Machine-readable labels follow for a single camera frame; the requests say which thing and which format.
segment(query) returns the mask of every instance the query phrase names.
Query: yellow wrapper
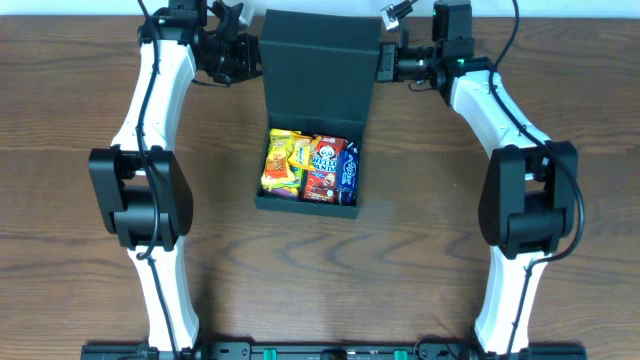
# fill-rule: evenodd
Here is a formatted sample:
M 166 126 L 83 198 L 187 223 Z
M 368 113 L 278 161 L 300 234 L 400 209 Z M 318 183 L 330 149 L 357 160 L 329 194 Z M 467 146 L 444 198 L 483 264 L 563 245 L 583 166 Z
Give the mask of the yellow wrapper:
M 313 150 L 313 140 L 310 136 L 293 135 L 293 153 L 289 156 L 289 165 L 295 166 L 303 170 L 314 171 L 311 162 L 311 153 Z
M 302 186 L 302 176 L 304 175 L 304 170 L 299 168 L 299 167 L 295 167 L 295 166 L 291 166 L 291 172 L 293 173 L 293 176 L 295 177 L 295 179 L 293 179 L 292 182 L 285 182 L 285 183 L 281 183 L 281 184 L 275 184 L 275 185 L 269 185 L 269 190 L 271 189 L 277 189 L 280 187 L 287 187 L 287 188 L 299 188 Z
M 271 129 L 269 154 L 265 160 L 264 173 L 260 179 L 263 186 L 272 187 L 295 180 L 295 175 L 287 163 L 287 158 L 293 152 L 293 134 L 296 132 Z

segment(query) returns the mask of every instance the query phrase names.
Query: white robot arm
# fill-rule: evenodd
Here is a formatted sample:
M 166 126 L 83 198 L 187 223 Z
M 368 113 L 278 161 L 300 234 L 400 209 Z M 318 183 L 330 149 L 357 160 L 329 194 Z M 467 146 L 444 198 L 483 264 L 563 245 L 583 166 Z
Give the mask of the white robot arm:
M 94 149 L 89 162 L 105 225 L 128 248 L 140 277 L 149 316 L 148 345 L 161 352 L 171 352 L 173 346 L 178 351 L 191 349 L 198 335 L 198 317 L 189 297 L 184 259 L 184 235 L 191 226 L 193 201 L 173 156 L 184 97 L 199 69 L 206 71 L 214 82 L 222 83 L 221 87 L 260 75 L 256 71 L 257 38 L 237 34 L 249 26 L 253 14 L 250 6 L 214 3 L 210 10 L 226 20 L 220 22 L 215 32 L 207 33 L 206 2 L 170 1 L 169 5 L 147 18 L 145 26 L 139 29 L 141 66 L 129 112 L 111 149 Z M 153 31 L 159 37 L 155 44 L 151 41 Z M 157 59 L 154 46 L 158 50 Z M 158 71 L 147 94 L 156 61 Z M 140 149 L 136 127 L 146 96 Z M 151 174 L 157 178 L 156 194 L 149 188 L 122 182 L 134 174 L 145 175 L 141 169 L 143 151 L 154 168 Z M 158 238 L 162 247 L 151 245 L 149 249 L 154 196 L 159 203 Z M 136 256 L 148 249 L 157 278 L 147 261 Z
M 453 109 L 469 123 L 489 157 L 493 150 L 507 146 L 516 146 L 521 149 L 535 148 L 537 145 L 521 134 L 498 106 L 489 91 L 488 80 L 489 70 L 474 71 L 456 78 L 451 91 Z M 518 121 L 526 126 L 530 134 L 542 142 L 551 140 L 527 120 L 507 94 L 498 74 L 494 75 L 494 85 L 497 86 L 496 91 L 502 101 Z M 533 174 L 526 173 L 525 180 L 533 181 Z M 544 252 L 535 251 L 518 254 L 515 259 L 509 260 L 498 246 L 491 246 L 491 265 L 484 305 L 474 327 L 478 341 L 485 352 L 499 355 L 507 352 L 513 321 L 516 318 L 520 294 L 524 286 L 525 268 L 532 261 L 542 257 L 545 257 Z M 527 325 L 536 288 L 545 266 L 546 263 L 543 263 L 534 268 L 528 284 L 520 324 L 513 343 L 514 353 L 529 346 Z

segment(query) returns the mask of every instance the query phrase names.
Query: white wall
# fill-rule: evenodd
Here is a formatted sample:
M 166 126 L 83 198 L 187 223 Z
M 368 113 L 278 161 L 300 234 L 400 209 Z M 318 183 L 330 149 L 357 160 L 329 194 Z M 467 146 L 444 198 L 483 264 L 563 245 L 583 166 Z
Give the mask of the white wall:
M 235 4 L 240 0 L 227 0 Z M 321 14 L 377 16 L 382 7 L 400 0 L 246 0 L 259 13 L 280 9 Z M 431 16 L 434 0 L 420 0 L 413 15 Z M 167 0 L 146 0 L 150 12 Z M 511 0 L 472 0 L 474 16 L 513 16 Z M 520 0 L 522 16 L 640 18 L 640 0 Z M 136 0 L 0 0 L 0 14 L 130 15 L 140 14 Z

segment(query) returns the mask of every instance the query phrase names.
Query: blue wrapper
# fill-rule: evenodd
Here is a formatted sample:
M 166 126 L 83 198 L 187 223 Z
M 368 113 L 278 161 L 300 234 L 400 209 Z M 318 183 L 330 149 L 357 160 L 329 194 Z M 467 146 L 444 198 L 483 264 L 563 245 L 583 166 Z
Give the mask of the blue wrapper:
M 341 205 L 351 205 L 355 201 L 358 160 L 358 149 L 353 143 L 339 154 L 336 189 Z

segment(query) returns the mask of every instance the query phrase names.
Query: open box lid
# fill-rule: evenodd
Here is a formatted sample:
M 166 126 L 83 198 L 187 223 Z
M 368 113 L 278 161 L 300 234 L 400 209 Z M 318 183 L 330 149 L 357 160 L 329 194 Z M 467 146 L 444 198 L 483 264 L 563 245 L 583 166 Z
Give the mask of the open box lid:
M 260 57 L 269 116 L 367 120 L 379 19 L 267 10 Z

